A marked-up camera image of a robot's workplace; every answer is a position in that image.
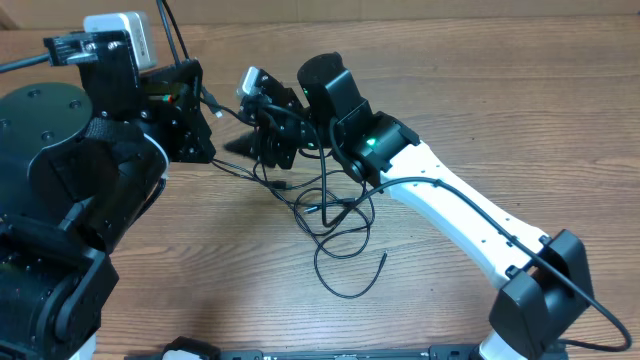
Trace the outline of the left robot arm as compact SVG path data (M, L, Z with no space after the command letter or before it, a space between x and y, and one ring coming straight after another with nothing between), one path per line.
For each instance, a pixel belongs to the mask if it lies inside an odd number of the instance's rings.
M123 30L45 40L79 86L1 100L1 355L88 359L118 282L110 256L174 162L210 162L196 60L142 72Z

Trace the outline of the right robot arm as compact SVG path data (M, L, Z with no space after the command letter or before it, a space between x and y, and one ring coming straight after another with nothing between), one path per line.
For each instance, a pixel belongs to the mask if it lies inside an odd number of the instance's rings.
M400 120L374 111L341 56L305 62L288 88L250 67L237 95L256 129L229 142L233 153L290 169L301 149L325 149L357 182L426 218L465 252L497 290L480 359L540 359L593 293L586 252L570 232L550 236L492 203L449 170Z

